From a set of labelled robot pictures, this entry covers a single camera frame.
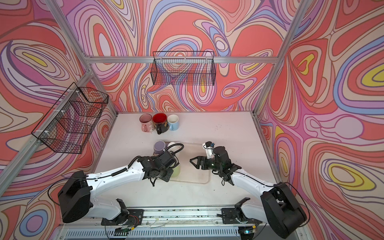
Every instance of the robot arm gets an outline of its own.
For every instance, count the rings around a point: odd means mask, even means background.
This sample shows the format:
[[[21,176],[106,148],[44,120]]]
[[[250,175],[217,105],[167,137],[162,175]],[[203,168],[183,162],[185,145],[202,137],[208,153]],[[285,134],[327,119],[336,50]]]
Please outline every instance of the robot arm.
[[[181,146],[179,150],[168,151],[177,145]],[[251,218],[268,222],[282,238],[288,237],[306,221],[306,214],[287,185],[265,182],[245,172],[231,162],[225,147],[214,147],[212,142],[203,144],[203,147],[207,157],[198,156],[190,160],[197,169],[212,170],[224,182],[255,196],[252,201],[244,198],[235,205],[240,221]],[[102,217],[104,224],[108,221],[108,225],[124,225],[129,216],[124,202],[121,199],[103,199],[99,195],[128,182],[150,179],[153,186],[158,178],[168,182],[173,168],[179,164],[175,154],[183,148],[182,144],[173,144],[159,156],[137,156],[127,166],[107,172],[89,175],[83,171],[75,172],[58,193],[63,222],[74,222],[82,217]]]
[[[169,152],[174,146],[181,148]],[[179,164],[175,155],[183,148],[183,144],[176,143],[159,156],[137,156],[127,166],[107,172],[88,175],[83,171],[73,173],[58,193],[63,222],[74,222],[82,217],[102,217],[110,225],[124,224],[129,216],[124,202],[121,199],[108,200],[98,196],[128,182],[149,179],[152,186],[158,178],[168,182],[173,168]]]
[[[213,146],[212,142],[203,144],[205,149],[211,148],[213,151],[206,150],[207,157],[198,156],[190,162],[197,169],[201,166],[202,170],[212,170],[224,182],[241,187],[255,196],[255,200],[244,198],[235,205],[236,218],[268,222],[281,238],[287,238],[307,220],[305,212],[285,183],[273,184],[252,176],[231,162],[225,147]]]

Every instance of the wire basket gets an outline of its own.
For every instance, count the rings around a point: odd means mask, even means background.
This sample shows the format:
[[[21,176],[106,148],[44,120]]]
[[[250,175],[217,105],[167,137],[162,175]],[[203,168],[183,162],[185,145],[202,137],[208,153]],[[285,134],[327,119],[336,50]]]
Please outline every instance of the wire basket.
[[[215,85],[212,51],[154,51],[153,57],[153,85]]]
[[[108,100],[96,89],[77,87],[40,135],[34,134],[35,129],[32,134],[54,152],[81,154]]]

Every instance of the colorful swirl pattern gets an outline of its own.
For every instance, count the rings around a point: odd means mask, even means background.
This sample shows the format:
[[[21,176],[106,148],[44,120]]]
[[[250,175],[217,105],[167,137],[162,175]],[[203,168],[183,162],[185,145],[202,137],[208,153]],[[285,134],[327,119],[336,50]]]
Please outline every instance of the colorful swirl pattern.
[[[86,0],[66,1],[62,10],[91,56],[204,50],[215,56],[276,56],[295,5],[295,1]],[[121,112],[249,111],[270,67],[218,64],[215,86],[157,87],[151,84],[149,64],[93,65]],[[248,79],[240,83],[242,90],[228,95],[242,79]]]
[[[312,239],[384,239],[383,32],[382,1],[313,1],[257,111]]]
[[[218,73],[215,86],[154,86],[150,64],[95,63],[93,68],[120,112],[249,111],[271,64],[251,65],[238,77],[246,65],[229,64],[228,75]]]
[[[0,3],[0,22],[1,172],[84,68],[44,1]],[[49,200],[47,188],[74,171],[91,169],[111,123],[106,108],[81,155],[54,153],[45,145],[37,149],[0,198],[0,239],[50,238],[60,223],[60,209]],[[52,196],[63,183],[53,187]]]
[[[85,0],[66,1],[62,10],[91,56],[150,56],[164,40],[190,34],[199,39],[202,50],[213,49],[216,56],[248,56],[265,49],[276,56],[295,5],[292,0]],[[247,44],[252,47],[236,46],[249,39],[255,43]]]

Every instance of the pink mug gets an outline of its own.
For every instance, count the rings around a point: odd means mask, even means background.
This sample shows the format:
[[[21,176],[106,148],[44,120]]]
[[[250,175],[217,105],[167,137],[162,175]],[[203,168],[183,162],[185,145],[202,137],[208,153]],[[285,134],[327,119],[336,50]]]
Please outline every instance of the pink mug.
[[[140,116],[141,131],[152,132],[155,130],[155,124],[152,121],[152,115],[146,113]]]

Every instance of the clear plastic tray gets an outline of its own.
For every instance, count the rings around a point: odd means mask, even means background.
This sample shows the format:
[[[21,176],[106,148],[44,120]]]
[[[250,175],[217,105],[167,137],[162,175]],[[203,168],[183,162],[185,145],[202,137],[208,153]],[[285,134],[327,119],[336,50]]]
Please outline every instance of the clear plastic tray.
[[[189,160],[197,156],[206,156],[203,144],[198,143],[187,143],[184,144],[184,149],[176,153],[180,164],[175,167],[174,173],[172,174],[170,181],[173,182],[189,182],[195,184],[207,184],[210,180],[210,170],[196,169]]]

